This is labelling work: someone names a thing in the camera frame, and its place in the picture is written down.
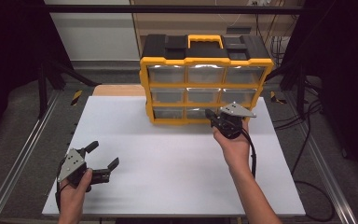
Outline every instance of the small parts organizer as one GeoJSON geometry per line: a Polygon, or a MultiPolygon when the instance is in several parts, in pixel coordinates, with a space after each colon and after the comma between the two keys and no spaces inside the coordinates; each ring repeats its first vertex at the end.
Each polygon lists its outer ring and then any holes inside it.
{"type": "Polygon", "coordinates": [[[274,64],[256,35],[148,35],[140,65],[150,121],[188,124],[233,102],[252,110],[274,64]]]}

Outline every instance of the dark backdrop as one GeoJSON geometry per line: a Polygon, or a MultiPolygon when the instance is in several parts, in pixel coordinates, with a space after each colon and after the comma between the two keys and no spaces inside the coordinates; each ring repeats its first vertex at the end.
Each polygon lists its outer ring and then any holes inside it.
{"type": "Polygon", "coordinates": [[[291,71],[301,64],[305,75],[322,80],[321,99],[343,152],[358,161],[358,0],[312,0],[306,7],[323,10],[300,16],[282,62],[291,65],[285,76],[298,75],[291,71]]]}
{"type": "Polygon", "coordinates": [[[0,0],[0,118],[7,107],[8,94],[36,80],[37,68],[43,61],[54,60],[73,69],[49,13],[29,11],[26,4],[45,3],[0,0]]]}

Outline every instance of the hand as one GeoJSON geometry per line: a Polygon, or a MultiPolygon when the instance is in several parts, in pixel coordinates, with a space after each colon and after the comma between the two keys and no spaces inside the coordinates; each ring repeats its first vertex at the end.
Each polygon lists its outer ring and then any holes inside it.
{"type": "Polygon", "coordinates": [[[92,179],[92,170],[88,169],[80,180],[77,188],[69,185],[64,179],[61,182],[61,213],[58,223],[79,223],[83,215],[83,202],[86,189],[92,179]]]}
{"type": "MultiPolygon", "coordinates": [[[[248,132],[248,122],[242,121],[242,128],[248,132]]],[[[213,137],[223,149],[223,155],[232,175],[251,172],[249,168],[249,149],[248,140],[241,134],[235,139],[227,139],[216,127],[212,128],[213,137]]]]}

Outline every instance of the clear plastic drawer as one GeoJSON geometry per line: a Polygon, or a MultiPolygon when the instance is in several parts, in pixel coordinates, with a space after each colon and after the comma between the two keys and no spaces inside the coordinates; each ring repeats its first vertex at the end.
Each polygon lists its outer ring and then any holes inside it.
{"type": "Polygon", "coordinates": [[[220,101],[224,104],[250,104],[254,96],[254,89],[223,89],[220,101]]]}
{"type": "Polygon", "coordinates": [[[227,68],[225,83],[257,84],[265,67],[236,66],[227,68]]]}
{"type": "Polygon", "coordinates": [[[187,88],[188,103],[217,103],[219,88],[187,88]]]}
{"type": "Polygon", "coordinates": [[[154,106],[155,119],[181,119],[183,117],[182,107],[154,106]]]}
{"type": "Polygon", "coordinates": [[[185,89],[152,88],[150,89],[153,102],[156,103],[182,103],[185,89]]]}
{"type": "Polygon", "coordinates": [[[216,113],[217,108],[214,107],[187,107],[186,116],[188,119],[206,119],[205,110],[210,109],[216,113]]]}
{"type": "Polygon", "coordinates": [[[185,82],[185,67],[179,65],[148,65],[150,82],[181,83],[185,82]]]}
{"type": "Polygon", "coordinates": [[[215,64],[198,64],[188,67],[187,81],[196,83],[221,83],[225,67],[215,64]]]}

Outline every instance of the white table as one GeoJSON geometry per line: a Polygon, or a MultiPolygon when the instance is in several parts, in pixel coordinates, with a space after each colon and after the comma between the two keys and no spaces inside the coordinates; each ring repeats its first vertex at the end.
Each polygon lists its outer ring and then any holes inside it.
{"type": "MultiPolygon", "coordinates": [[[[279,216],[304,216],[263,98],[253,110],[250,134],[257,155],[256,181],[279,216]]],[[[244,212],[222,150],[208,124],[153,125],[144,96],[91,96],[69,148],[98,141],[88,167],[120,165],[109,183],[93,185],[84,215],[96,217],[241,217],[244,212]]],[[[59,214],[55,181],[42,214],[59,214]]]]}

